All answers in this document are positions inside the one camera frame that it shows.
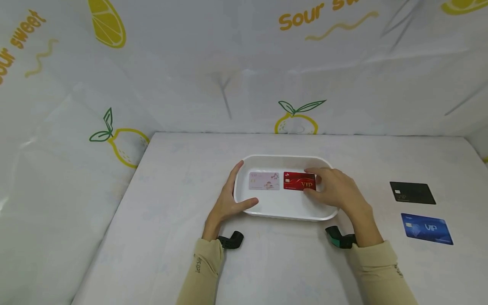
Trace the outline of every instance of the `backdrop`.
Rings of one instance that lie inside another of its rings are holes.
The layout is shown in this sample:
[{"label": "backdrop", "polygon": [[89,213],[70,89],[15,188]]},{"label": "backdrop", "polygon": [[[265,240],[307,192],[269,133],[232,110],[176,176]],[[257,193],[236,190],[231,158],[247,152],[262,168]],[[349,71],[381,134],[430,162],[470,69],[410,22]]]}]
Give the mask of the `backdrop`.
[{"label": "backdrop", "polygon": [[3,1],[0,304],[71,302],[155,131],[486,157],[488,0],[445,1]]}]

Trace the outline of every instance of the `blue vip card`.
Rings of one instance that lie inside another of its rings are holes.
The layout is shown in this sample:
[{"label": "blue vip card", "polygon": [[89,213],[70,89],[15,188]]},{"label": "blue vip card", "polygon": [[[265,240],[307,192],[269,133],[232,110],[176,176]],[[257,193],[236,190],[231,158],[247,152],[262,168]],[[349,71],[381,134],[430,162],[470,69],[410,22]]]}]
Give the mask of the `blue vip card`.
[{"label": "blue vip card", "polygon": [[454,244],[444,220],[402,213],[403,226],[408,237],[425,241]]}]

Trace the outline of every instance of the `black card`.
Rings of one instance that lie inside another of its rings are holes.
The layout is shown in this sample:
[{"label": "black card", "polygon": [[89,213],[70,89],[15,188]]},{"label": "black card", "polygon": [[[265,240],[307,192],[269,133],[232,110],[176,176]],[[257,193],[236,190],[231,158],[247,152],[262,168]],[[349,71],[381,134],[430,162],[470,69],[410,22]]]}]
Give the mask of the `black card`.
[{"label": "black card", "polygon": [[425,183],[390,182],[396,201],[436,204]]}]

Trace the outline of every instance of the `yellow lemon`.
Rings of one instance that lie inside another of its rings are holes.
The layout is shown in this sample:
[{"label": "yellow lemon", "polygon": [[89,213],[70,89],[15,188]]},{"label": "yellow lemon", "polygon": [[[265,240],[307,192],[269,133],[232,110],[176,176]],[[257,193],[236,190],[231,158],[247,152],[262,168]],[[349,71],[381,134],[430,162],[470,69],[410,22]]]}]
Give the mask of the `yellow lemon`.
[{"label": "yellow lemon", "polygon": [[107,130],[94,133],[91,142],[107,141],[114,150],[115,156],[124,165],[137,168],[142,155],[149,145],[149,138],[137,129],[119,128],[113,134],[112,108],[109,108],[103,117]]},{"label": "yellow lemon", "polygon": [[298,109],[294,109],[290,103],[279,101],[280,106],[287,112],[275,124],[275,133],[309,134],[316,135],[319,130],[317,123],[310,117],[297,114],[312,110],[323,104],[324,101],[317,101],[306,104]]},{"label": "yellow lemon", "polygon": [[[116,139],[120,139],[119,146],[115,144]],[[115,156],[123,164],[137,168],[137,165],[142,159],[144,151],[146,151],[149,145],[149,138],[137,129],[132,128],[119,128],[115,131],[112,138],[109,138],[107,142],[112,145]]]},{"label": "yellow lemon", "polygon": [[108,0],[88,0],[97,39],[112,48],[125,45],[125,29],[119,14]]},{"label": "yellow lemon", "polygon": [[449,15],[462,15],[479,10],[488,5],[488,0],[451,0],[441,5],[442,10]]}]

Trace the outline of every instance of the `green leaf illustration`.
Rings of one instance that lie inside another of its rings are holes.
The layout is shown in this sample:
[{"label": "green leaf illustration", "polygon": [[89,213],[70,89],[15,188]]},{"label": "green leaf illustration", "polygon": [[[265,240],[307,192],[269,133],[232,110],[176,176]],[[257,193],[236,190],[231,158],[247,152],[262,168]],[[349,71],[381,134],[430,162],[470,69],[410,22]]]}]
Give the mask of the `green leaf illustration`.
[{"label": "green leaf illustration", "polygon": [[110,134],[111,137],[113,137],[112,131],[114,130],[114,128],[112,127],[112,123],[113,123],[112,107],[110,107],[107,110],[107,112],[105,112],[105,115],[103,116],[103,120],[105,121],[105,125],[107,125],[108,133]]},{"label": "green leaf illustration", "polygon": [[291,115],[297,113],[297,111],[293,108],[293,106],[288,102],[279,101],[278,104],[280,104],[280,106],[283,107],[283,109]]},{"label": "green leaf illustration", "polygon": [[308,103],[308,104],[303,105],[302,107],[298,108],[297,110],[295,110],[295,113],[310,111],[313,108],[316,108],[316,107],[322,105],[325,101],[326,100]]},{"label": "green leaf illustration", "polygon": [[102,130],[102,131],[99,131],[99,132],[94,133],[90,137],[90,142],[105,142],[111,136],[112,135],[108,131]]}]

